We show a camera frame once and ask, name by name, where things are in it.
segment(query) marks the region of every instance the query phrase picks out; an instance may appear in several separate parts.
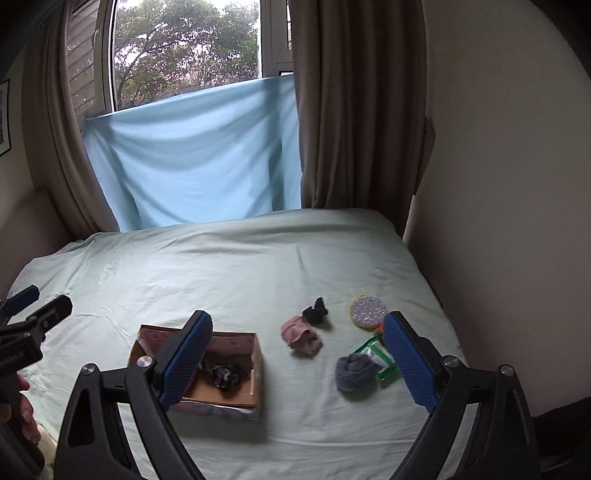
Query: green packet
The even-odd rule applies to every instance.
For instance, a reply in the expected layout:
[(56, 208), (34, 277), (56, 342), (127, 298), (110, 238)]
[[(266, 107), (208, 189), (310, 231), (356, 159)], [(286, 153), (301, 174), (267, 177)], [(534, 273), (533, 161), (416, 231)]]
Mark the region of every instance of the green packet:
[(381, 386), (389, 385), (388, 380), (396, 373), (398, 367), (390, 352), (381, 342), (381, 335), (371, 337), (353, 353), (364, 353), (379, 367), (377, 373)]

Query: light blue sheet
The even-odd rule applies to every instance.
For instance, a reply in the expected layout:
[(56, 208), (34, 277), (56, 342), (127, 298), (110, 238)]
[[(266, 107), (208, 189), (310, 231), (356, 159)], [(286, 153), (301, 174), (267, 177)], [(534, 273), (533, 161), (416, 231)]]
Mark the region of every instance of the light blue sheet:
[(82, 120), (121, 231), (300, 208), (295, 102), (289, 75)]

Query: open box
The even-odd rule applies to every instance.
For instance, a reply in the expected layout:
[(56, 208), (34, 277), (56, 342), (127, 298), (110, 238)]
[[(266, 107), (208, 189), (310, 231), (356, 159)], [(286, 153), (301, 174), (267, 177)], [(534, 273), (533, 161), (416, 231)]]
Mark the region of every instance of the open box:
[[(129, 364), (140, 356), (154, 356), (162, 342), (180, 329), (142, 325), (129, 354)], [(213, 332), (203, 360), (239, 365), (246, 378), (235, 388), (222, 392), (199, 370), (175, 408), (187, 413), (223, 419), (259, 420), (262, 401), (262, 355), (256, 333)]]

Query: screw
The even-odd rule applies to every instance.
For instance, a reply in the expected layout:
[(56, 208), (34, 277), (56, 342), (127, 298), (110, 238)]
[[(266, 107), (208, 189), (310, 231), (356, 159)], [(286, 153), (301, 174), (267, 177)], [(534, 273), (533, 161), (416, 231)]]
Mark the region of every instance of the screw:
[(501, 365), (501, 373), (507, 377), (511, 377), (515, 374), (515, 370), (513, 370), (513, 367), (510, 365)]
[(456, 368), (460, 365), (460, 361), (453, 355), (446, 355), (443, 357), (443, 363), (446, 367)]
[(90, 375), (92, 372), (96, 370), (95, 364), (86, 364), (82, 367), (82, 375)]
[(138, 365), (138, 367), (149, 367), (150, 365), (152, 365), (152, 357), (149, 355), (144, 355), (138, 358), (138, 361), (136, 362), (136, 364)]

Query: human hand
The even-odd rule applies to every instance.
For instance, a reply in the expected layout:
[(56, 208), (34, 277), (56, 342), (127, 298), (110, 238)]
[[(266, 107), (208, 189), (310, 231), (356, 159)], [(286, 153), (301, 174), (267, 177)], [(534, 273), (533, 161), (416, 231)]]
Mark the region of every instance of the human hand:
[[(22, 376), (17, 375), (18, 386), (21, 391), (27, 391), (31, 388), (29, 382)], [(10, 420), (12, 412), (10, 405), (2, 403), (0, 404), (0, 423), (5, 423)], [(22, 423), (22, 435), (31, 443), (37, 444), (41, 440), (41, 433), (37, 427), (37, 422), (33, 418), (33, 405), (29, 402), (28, 398), (21, 395), (21, 423)]]

